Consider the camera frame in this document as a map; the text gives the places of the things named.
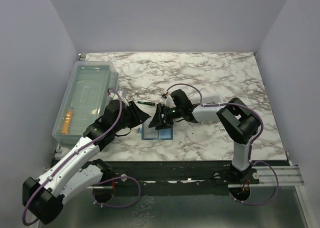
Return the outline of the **teal leather card holder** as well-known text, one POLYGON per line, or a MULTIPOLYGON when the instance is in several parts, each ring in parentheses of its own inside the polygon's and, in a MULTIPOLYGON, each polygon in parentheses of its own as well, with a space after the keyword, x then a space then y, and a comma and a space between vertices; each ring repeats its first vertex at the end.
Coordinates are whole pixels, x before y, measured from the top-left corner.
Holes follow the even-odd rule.
POLYGON ((145 122, 138 129, 142 140, 173 140, 174 134, 172 128, 156 130, 154 127, 149 128, 149 123, 145 122))

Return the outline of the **clear acrylic card box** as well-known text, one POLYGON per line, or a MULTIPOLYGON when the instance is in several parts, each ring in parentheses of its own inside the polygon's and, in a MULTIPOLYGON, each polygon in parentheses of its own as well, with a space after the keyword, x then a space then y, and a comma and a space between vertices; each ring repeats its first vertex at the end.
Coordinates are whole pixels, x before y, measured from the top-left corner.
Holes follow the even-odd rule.
POLYGON ((206 95, 202 97, 202 103, 203 104, 218 104, 222 103, 223 99, 221 95, 215 94, 215 95, 206 95))

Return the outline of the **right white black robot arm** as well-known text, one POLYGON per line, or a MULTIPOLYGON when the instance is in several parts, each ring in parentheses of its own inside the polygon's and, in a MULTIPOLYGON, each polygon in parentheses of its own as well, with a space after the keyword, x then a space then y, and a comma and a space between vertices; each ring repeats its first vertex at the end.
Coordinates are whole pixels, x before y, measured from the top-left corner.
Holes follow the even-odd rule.
POLYGON ((233 98, 221 102, 219 95, 200 96, 190 100, 181 90, 164 94, 164 104, 157 104, 149 128, 156 130, 172 127, 175 121, 190 123, 221 122, 233 140, 233 158, 230 178, 234 183, 243 183, 248 178, 251 164, 252 143, 261 135, 264 125, 257 112, 245 105, 241 99, 233 98))

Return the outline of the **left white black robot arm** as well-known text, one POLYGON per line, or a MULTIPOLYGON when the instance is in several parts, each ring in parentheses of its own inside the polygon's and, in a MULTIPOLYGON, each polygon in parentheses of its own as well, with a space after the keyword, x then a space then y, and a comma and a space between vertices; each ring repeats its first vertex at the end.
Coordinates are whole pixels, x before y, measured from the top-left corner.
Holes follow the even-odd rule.
POLYGON ((89 125, 70 152, 46 173, 34 179, 28 177, 22 185, 22 222, 30 211, 43 224, 52 222, 72 196, 92 184, 106 185, 111 173, 102 161, 94 161, 85 170, 81 168, 101 152, 122 129, 132 129, 143 124, 150 115, 142 111, 133 101, 125 104, 112 100, 101 117, 89 125))

